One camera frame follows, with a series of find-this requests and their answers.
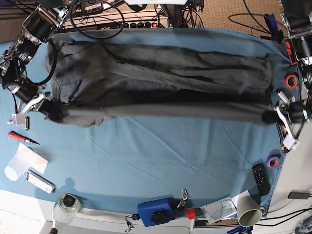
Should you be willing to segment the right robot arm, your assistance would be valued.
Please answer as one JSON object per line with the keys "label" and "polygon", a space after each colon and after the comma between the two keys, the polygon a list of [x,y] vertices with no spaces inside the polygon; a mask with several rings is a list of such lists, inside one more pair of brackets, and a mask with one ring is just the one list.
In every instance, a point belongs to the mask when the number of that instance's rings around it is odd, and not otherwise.
{"label": "right robot arm", "polygon": [[[61,108],[52,101],[49,92],[44,92],[46,83],[54,74],[58,61],[58,52],[51,37],[63,27],[67,20],[70,0],[40,0],[35,10],[23,22],[21,35],[0,57],[0,84],[19,98],[25,107],[15,107],[13,123],[18,125],[24,115],[30,111],[40,112],[46,118],[59,121]],[[26,74],[26,65],[33,59],[38,48],[48,43],[52,48],[53,61],[46,79],[31,81]]]}

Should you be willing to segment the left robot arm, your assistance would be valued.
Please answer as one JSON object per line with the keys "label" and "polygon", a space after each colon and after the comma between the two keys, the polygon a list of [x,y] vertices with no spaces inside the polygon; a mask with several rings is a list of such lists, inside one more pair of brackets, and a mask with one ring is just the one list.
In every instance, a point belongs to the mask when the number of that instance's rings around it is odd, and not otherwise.
{"label": "left robot arm", "polygon": [[281,0],[279,4],[308,95],[306,100],[288,104],[282,114],[290,123],[299,124],[312,119],[312,2]]}

